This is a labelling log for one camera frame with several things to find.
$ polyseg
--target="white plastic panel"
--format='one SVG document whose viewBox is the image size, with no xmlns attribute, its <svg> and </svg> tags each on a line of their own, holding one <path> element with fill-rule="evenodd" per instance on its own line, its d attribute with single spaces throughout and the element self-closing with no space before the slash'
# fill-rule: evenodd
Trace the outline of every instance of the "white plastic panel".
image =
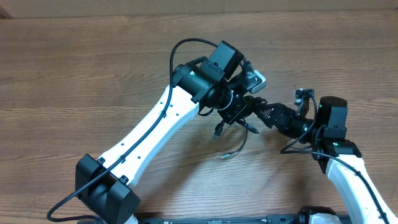
<svg viewBox="0 0 398 224">
<path fill-rule="evenodd" d="M 394 216 L 386 203 L 383 201 L 376 187 L 372 183 L 368 173 L 366 172 L 363 159 L 354 155 L 340 155 L 338 158 L 362 173 L 363 177 L 373 189 L 373 192 L 376 195 L 383 211 L 387 213 L 389 222 L 398 224 L 397 217 Z M 369 191 L 367 190 L 363 181 L 357 175 L 355 175 L 353 171 L 349 170 L 343 164 L 330 159 L 326 168 L 326 175 L 333 182 L 340 193 L 353 224 L 384 223 L 383 220 L 379 218 L 380 214 L 369 194 Z"/>
<path fill-rule="evenodd" d="M 310 215 L 309 224 L 341 224 L 341 222 L 335 215 L 317 213 Z"/>
<path fill-rule="evenodd" d="M 160 100 L 147 116 L 122 141 L 100 156 L 105 159 L 103 164 L 105 167 L 112 165 L 153 125 L 166 104 L 168 94 L 169 87 L 166 88 Z M 133 189 L 138 184 L 138 180 L 149 162 L 166 142 L 198 114 L 199 103 L 193 103 L 191 98 L 192 95 L 185 90 L 179 86 L 175 87 L 166 117 L 162 118 L 156 128 L 126 157 L 123 163 L 112 170 L 112 174 L 117 178 L 125 175 L 129 179 L 128 186 Z"/>
</svg>

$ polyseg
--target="wooden table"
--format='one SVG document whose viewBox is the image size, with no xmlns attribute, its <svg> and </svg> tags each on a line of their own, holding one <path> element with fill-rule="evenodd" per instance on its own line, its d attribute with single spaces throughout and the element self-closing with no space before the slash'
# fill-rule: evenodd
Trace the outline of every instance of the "wooden table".
<svg viewBox="0 0 398 224">
<path fill-rule="evenodd" d="M 168 85 L 180 39 L 227 40 L 267 77 L 258 96 L 293 106 L 296 88 L 348 100 L 347 139 L 398 215 L 398 11 L 268 12 L 0 20 L 0 223 L 47 223 L 74 190 L 75 165 L 122 139 Z M 185 44 L 175 64 L 209 55 Z M 243 129 L 213 140 L 217 113 L 184 126 L 134 189 L 140 212 L 169 218 L 295 213 L 302 205 L 345 212 L 310 156 L 281 155 L 285 137 L 259 128 L 239 156 Z M 56 216 L 89 213 L 73 199 Z"/>
</svg>

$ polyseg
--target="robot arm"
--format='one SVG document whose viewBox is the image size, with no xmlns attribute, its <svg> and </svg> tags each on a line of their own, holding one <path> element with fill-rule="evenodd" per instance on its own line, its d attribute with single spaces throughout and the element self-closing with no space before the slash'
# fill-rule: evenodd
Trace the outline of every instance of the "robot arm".
<svg viewBox="0 0 398 224">
<path fill-rule="evenodd" d="M 238 66 L 242 67 L 242 72 L 231 78 Z M 318 153 L 313 158 L 338 189 L 353 223 L 383 223 L 374 199 L 362 180 L 341 163 L 319 153 L 340 158 L 361 172 L 390 223 L 398 223 L 367 175 L 360 151 L 354 143 L 345 139 L 345 100 L 332 96 L 322 98 L 319 113 L 316 119 L 311 120 L 305 115 L 309 109 L 308 99 L 313 98 L 313 90 L 296 92 L 297 111 L 280 103 L 268 105 L 264 99 L 244 96 L 247 92 L 253 94 L 263 89 L 266 79 L 253 70 L 250 62 L 238 50 L 223 41 L 210 58 L 200 57 L 177 66 L 172 81 L 172 86 L 166 88 L 150 113 L 122 141 L 104 152 L 98 160 L 85 155 L 76 165 L 75 183 L 78 191 L 75 193 L 105 223 L 137 223 L 133 214 L 140 201 L 132 189 L 164 144 L 204 107 L 216 109 L 223 119 L 222 124 L 233 124 L 255 112 L 269 128 L 276 126 L 285 136 L 302 143 L 309 142 L 313 152 Z M 173 88 L 173 94 L 165 117 L 121 161 L 121 155 L 130 150 L 159 118 L 170 87 Z M 319 220 L 332 223 L 329 218 L 327 214 L 313 213 L 305 219 L 306 223 L 319 223 Z"/>
<path fill-rule="evenodd" d="M 339 155 L 338 158 L 361 172 L 372 188 L 382 210 L 387 214 L 389 222 L 398 223 L 397 217 L 383 201 L 372 183 L 366 172 L 363 159 L 355 155 L 343 154 Z M 343 164 L 330 159 L 326 167 L 326 175 L 337 188 L 353 223 L 384 223 L 363 181 L 353 171 L 347 169 Z"/>
<path fill-rule="evenodd" d="M 242 72 L 228 81 L 239 65 Z M 137 223 L 133 213 L 140 201 L 132 189 L 149 162 L 184 124 L 205 106 L 216 109 L 224 123 L 233 124 L 252 113 L 252 104 L 247 102 L 248 96 L 243 95 L 256 93 L 266 85 L 266 79 L 252 69 L 250 62 L 224 41 L 210 58 L 200 57 L 177 66 L 172 80 L 170 105 L 158 125 L 109 174 L 78 194 L 78 198 L 107 224 Z M 98 160 L 89 155 L 80 159 L 76 165 L 76 190 L 119 161 L 154 124 L 164 110 L 169 88 L 149 114 L 117 145 Z"/>
<path fill-rule="evenodd" d="M 336 157 L 360 171 L 389 222 L 398 223 L 397 217 L 383 201 L 369 178 L 359 149 L 353 142 L 345 139 L 347 101 L 334 96 L 322 97 L 317 116 L 312 120 L 305 118 L 305 115 L 309 109 L 308 99 L 313 97 L 313 90 L 297 90 L 295 97 L 297 111 L 280 103 L 268 105 L 257 99 L 254 112 L 269 128 L 275 126 L 280 133 L 289 138 L 297 139 L 301 136 L 300 142 L 310 143 L 312 152 Z M 339 191 L 353 223 L 384 223 L 369 190 L 357 174 L 334 159 L 319 154 L 315 154 L 313 158 L 318 161 L 322 172 Z M 307 217 L 307 223 L 330 223 L 327 221 L 329 218 L 325 217 L 325 214 L 312 214 Z"/>
</svg>

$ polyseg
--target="wire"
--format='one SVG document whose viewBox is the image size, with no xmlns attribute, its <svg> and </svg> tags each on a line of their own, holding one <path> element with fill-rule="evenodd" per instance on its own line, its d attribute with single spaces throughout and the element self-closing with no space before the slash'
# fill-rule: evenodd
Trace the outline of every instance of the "wire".
<svg viewBox="0 0 398 224">
<path fill-rule="evenodd" d="M 244 145 L 246 144 L 246 141 L 248 140 L 249 128 L 248 128 L 248 124 L 247 124 L 246 120 L 245 120 L 244 118 L 243 118 L 242 120 L 243 120 L 243 122 L 245 123 L 244 127 L 245 127 L 245 129 L 246 129 L 246 132 L 245 132 L 245 134 L 244 134 L 244 140 L 243 140 L 243 142 L 242 142 L 242 145 L 241 145 L 237 150 L 232 151 L 232 152 L 227 152 L 227 153 L 223 154 L 222 156 L 220 156 L 222 159 L 227 159 L 227 158 L 231 158 L 231 157 L 233 157 L 233 156 L 236 156 L 240 151 L 242 151 Z"/>
<path fill-rule="evenodd" d="M 373 202 L 377 208 L 377 210 L 380 213 L 380 217 L 383 219 L 384 223 L 389 224 L 388 219 L 387 219 L 387 215 L 383 212 L 381 205 L 379 203 L 379 201 L 376 198 L 376 195 L 374 194 L 371 186 L 369 185 L 369 183 L 367 182 L 367 180 L 363 177 L 363 175 L 361 174 L 360 171 L 356 170 L 354 167 L 352 167 L 351 165 L 349 165 L 348 163 L 342 161 L 339 158 L 336 158 L 334 156 L 325 154 L 325 153 L 321 153 L 321 152 L 313 152 L 313 151 L 285 151 L 283 152 L 283 154 L 315 154 L 315 155 L 320 155 L 320 156 L 325 156 L 329 159 L 333 159 L 341 164 L 343 164 L 345 167 L 349 168 L 351 171 L 353 171 L 364 183 L 365 187 L 367 188 L 367 190 L 369 191 L 369 194 L 371 195 Z"/>
<path fill-rule="evenodd" d="M 167 101 L 166 104 L 164 106 L 164 109 L 162 110 L 162 112 L 160 113 L 159 117 L 156 119 L 156 121 L 153 123 L 153 125 L 141 136 L 140 139 L 138 139 L 138 141 L 136 141 L 136 143 L 134 143 L 123 155 L 120 156 L 120 158 L 114 162 L 112 165 L 110 165 L 103 173 L 101 173 L 100 175 L 98 175 L 97 177 L 95 177 L 93 180 L 91 180 L 90 182 L 88 182 L 87 184 L 85 184 L 84 186 L 82 186 L 80 189 L 74 191 L 72 194 L 68 195 L 67 197 L 65 197 L 63 200 L 61 200 L 59 203 L 57 203 L 56 205 L 54 205 L 54 207 L 52 207 L 49 212 L 47 213 L 47 219 L 51 222 L 66 222 L 66 221 L 72 221 L 72 220 L 81 220 L 81 219 L 95 219 L 95 220 L 101 220 L 99 219 L 99 217 L 95 217 L 92 215 L 82 215 L 82 216 L 75 216 L 75 217 L 66 217 L 66 218 L 54 218 L 51 215 L 58 209 L 60 208 L 62 205 L 64 205 L 65 203 L 67 203 L 69 200 L 71 200 L 74 196 L 77 196 L 78 194 L 80 194 L 80 192 L 82 192 L 83 190 L 85 190 L 87 187 L 91 186 L 92 184 L 96 183 L 97 181 L 99 181 L 100 179 L 102 179 L 105 175 L 107 175 L 108 173 L 111 172 L 112 169 L 114 169 L 120 162 L 122 162 L 146 137 L 148 137 L 148 135 L 155 129 L 155 127 L 159 124 L 160 120 L 162 120 L 163 117 L 165 117 L 166 115 L 166 111 L 169 108 L 169 104 L 171 102 L 172 99 L 172 92 L 173 92 L 173 59 L 174 59 L 174 53 L 177 50 L 177 48 L 185 43 L 185 42 L 191 42 L 191 41 L 195 41 L 195 42 L 202 42 L 205 44 L 210 44 L 214 47 L 218 47 L 217 44 L 210 42 L 208 40 L 204 40 L 204 39 L 199 39 L 199 38 L 188 38 L 188 39 L 183 39 L 180 42 L 178 42 L 177 44 L 175 44 L 171 54 L 170 54 L 170 84 L 169 84 L 169 95 L 167 96 Z"/>
<path fill-rule="evenodd" d="M 287 145 L 287 142 L 290 141 L 290 140 L 292 140 L 292 138 L 289 138 L 288 140 L 285 141 L 285 146 Z M 297 149 L 297 150 L 305 150 L 305 149 L 312 148 L 312 146 L 304 146 L 303 148 L 296 148 L 296 147 L 291 146 L 290 148 L 291 149 Z"/>
<path fill-rule="evenodd" d="M 298 143 L 302 138 L 304 138 L 304 136 L 310 132 L 310 130 L 313 128 L 313 126 L 317 122 L 317 113 L 318 113 L 317 102 L 315 101 L 315 98 L 313 96 L 311 96 L 311 99 L 312 99 L 312 102 L 313 102 L 313 110 L 314 110 L 314 116 L 313 116 L 312 124 L 310 125 L 310 127 L 300 137 L 298 137 L 292 143 L 288 144 L 283 149 L 281 149 L 280 153 L 284 153 L 288 148 L 292 147 L 294 144 Z"/>
<path fill-rule="evenodd" d="M 325 127 L 327 127 L 325 124 L 321 125 L 321 126 L 318 128 L 317 133 L 315 134 L 314 140 L 315 140 L 315 145 L 316 145 L 316 146 L 318 145 L 319 133 L 320 133 L 321 130 L 322 130 L 323 128 L 325 128 Z"/>
<path fill-rule="evenodd" d="M 200 115 L 200 116 L 209 116 L 213 111 L 214 111 L 214 109 L 212 108 L 208 112 L 206 112 L 204 114 L 198 113 L 198 115 Z"/>
</svg>

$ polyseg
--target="black connector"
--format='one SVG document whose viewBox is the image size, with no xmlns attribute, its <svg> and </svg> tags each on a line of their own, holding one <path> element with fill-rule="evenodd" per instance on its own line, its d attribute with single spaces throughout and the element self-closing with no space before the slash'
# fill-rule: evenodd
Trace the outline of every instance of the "black connector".
<svg viewBox="0 0 398 224">
<path fill-rule="evenodd" d="M 248 131 L 250 131 L 250 132 L 252 132 L 252 133 L 254 133 L 254 134 L 260 134 L 259 130 L 257 130 L 257 128 L 251 126 L 250 124 L 247 124 L 246 122 L 241 121 L 241 120 L 237 120 L 236 122 L 237 122 L 238 124 L 240 124 L 241 126 L 247 128 Z"/>
<path fill-rule="evenodd" d="M 217 124 L 215 131 L 214 131 L 214 136 L 213 136 L 214 139 L 218 139 L 220 137 L 221 133 L 224 130 L 224 124 L 225 124 L 224 121 Z"/>
</svg>

